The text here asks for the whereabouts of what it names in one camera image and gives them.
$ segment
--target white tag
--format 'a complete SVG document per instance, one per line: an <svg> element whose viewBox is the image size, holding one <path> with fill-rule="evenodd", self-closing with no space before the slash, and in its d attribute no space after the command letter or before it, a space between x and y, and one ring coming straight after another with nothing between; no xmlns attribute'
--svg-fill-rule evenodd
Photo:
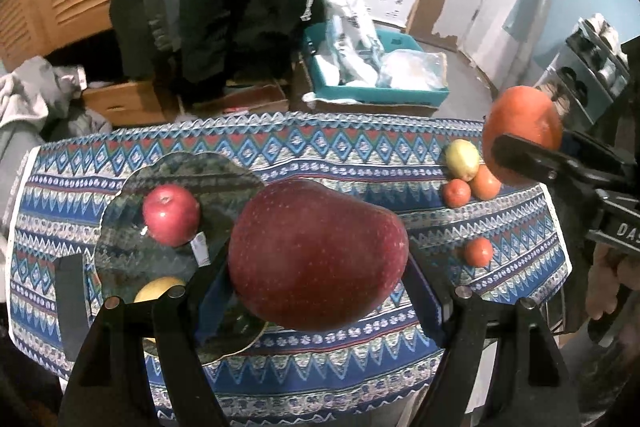
<svg viewBox="0 0 640 427"><path fill-rule="evenodd" d="M209 250L207 249L207 237L204 232L198 232L196 237L191 239L191 250L193 250L193 256L196 258L198 267L211 264Z"/></svg>

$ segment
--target plate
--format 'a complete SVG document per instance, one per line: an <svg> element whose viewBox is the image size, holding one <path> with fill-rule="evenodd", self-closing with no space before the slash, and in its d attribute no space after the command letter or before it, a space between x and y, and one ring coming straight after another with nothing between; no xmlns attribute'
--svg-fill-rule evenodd
<svg viewBox="0 0 640 427"><path fill-rule="evenodd" d="M166 247L145 233L142 202L158 185L169 183L185 187L200 203L199 230L207 237L210 259L224 247L244 205L264 187L255 174L217 153L171 153L134 172L100 223L95 269L104 299L117 295L132 303L148 282L165 276L188 282L198 269L190 245ZM198 346L200 361L211 363L246 349L265 327L234 296L217 334ZM143 347L158 355L153 341L145 339Z"/></svg>

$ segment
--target teal bin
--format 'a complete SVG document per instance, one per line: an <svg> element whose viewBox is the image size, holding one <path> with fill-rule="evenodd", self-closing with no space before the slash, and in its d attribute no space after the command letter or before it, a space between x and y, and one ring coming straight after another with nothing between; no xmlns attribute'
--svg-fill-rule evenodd
<svg viewBox="0 0 640 427"><path fill-rule="evenodd" d="M389 30L377 30L378 38L382 42L385 51L394 50L416 50L422 51L415 39L404 33ZM449 96L449 89L438 90L406 90L389 89L385 87L349 87L349 86L327 86L324 82L322 72L318 64L313 60L313 56L320 49L320 45L325 39L325 24L318 23L309 26L305 30L302 42L302 55L306 68L311 76L314 92L318 98L327 100L337 100L340 98L352 98L363 103L380 104L408 104L426 105L439 107Z"/></svg>

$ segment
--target tablecloth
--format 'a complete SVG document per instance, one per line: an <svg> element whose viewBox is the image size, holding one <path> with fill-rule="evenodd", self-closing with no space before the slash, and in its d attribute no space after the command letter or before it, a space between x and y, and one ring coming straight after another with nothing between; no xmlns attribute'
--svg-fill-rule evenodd
<svg viewBox="0 0 640 427"><path fill-rule="evenodd" d="M549 298L571 265L546 187L503 187L492 201L444 208L443 149L464 138L480 148L482 123L356 114L245 115L119 130L34 149L20 181L9 238L8 301L18 348L68 378L56 315L55 258L81 252L89 322L102 303L94 246L100 217L127 177L176 151L216 152L270 183L306 176L389 208L425 255L450 252L449 276L485 299ZM483 235L494 247L486 269L457 253ZM402 284L349 327L299 333L270 327L241 355L205 367L230 418L266 424L321 421L422 389L439 350L415 318ZM171 416L158 360L146 356L160 415Z"/></svg>

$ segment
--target metal bolt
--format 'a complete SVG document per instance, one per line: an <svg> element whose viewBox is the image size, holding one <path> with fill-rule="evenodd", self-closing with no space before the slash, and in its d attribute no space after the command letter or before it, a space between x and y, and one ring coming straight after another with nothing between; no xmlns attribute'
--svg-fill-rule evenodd
<svg viewBox="0 0 640 427"><path fill-rule="evenodd" d="M537 306L536 302L533 299L530 299L529 297L525 297L524 299L522 299L521 302L522 302L522 305L527 310L532 310Z"/></svg>
<svg viewBox="0 0 640 427"><path fill-rule="evenodd" d="M115 296L109 297L104 302L104 307L107 308L108 310L116 309L119 305L120 305L120 297L115 297Z"/></svg>
<svg viewBox="0 0 640 427"><path fill-rule="evenodd" d="M171 288L169 288L169 291L167 293L167 295L169 295L172 299L179 299L180 297L182 297L185 293L185 289L184 286L171 286Z"/></svg>
<svg viewBox="0 0 640 427"><path fill-rule="evenodd" d="M456 295L461 299L470 299L473 292L468 286L458 286L456 288Z"/></svg>

